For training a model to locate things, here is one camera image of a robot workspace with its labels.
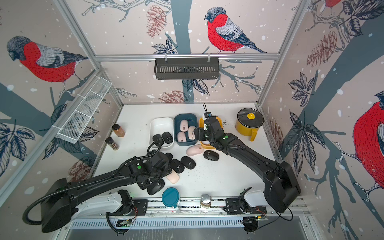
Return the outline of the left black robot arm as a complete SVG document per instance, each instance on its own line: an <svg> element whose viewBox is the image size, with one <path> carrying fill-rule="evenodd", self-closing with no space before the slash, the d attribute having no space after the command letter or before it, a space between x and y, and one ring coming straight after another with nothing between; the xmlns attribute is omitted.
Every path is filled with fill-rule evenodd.
<svg viewBox="0 0 384 240"><path fill-rule="evenodd" d="M117 169L77 182L59 179L45 196L30 204L23 213L25 224L42 227L50 233L68 224L83 202L116 188L137 183L159 183L171 173L170 158L160 149L132 157Z"/></svg>

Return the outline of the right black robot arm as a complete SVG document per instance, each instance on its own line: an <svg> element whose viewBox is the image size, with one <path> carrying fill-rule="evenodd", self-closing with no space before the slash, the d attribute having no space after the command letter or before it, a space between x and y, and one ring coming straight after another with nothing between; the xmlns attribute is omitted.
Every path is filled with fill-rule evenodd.
<svg viewBox="0 0 384 240"><path fill-rule="evenodd" d="M301 188L292 166L286 162L270 160L246 146L238 137L225 133L218 119L211 113L204 114L204 127L194 130L199 141L209 141L217 151L231 156L253 172L265 183L267 203L279 214L301 194Z"/></svg>

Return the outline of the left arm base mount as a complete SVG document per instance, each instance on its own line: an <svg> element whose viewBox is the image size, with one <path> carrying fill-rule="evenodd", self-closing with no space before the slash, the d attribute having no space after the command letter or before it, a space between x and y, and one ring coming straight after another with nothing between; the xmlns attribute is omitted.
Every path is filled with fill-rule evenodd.
<svg viewBox="0 0 384 240"><path fill-rule="evenodd" d="M113 211L107 212L109 216L145 216L149 201L146 199L134 200L127 190L119 190L121 206Z"/></svg>

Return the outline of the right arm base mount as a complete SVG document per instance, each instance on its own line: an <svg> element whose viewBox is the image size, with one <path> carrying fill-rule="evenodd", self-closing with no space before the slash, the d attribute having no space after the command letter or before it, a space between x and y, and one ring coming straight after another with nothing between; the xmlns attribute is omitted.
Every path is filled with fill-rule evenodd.
<svg viewBox="0 0 384 240"><path fill-rule="evenodd" d="M244 189L237 198L226 199L225 202L223 210L228 215L267 214L266 205L268 203L264 192L262 190L255 190L252 187Z"/></svg>

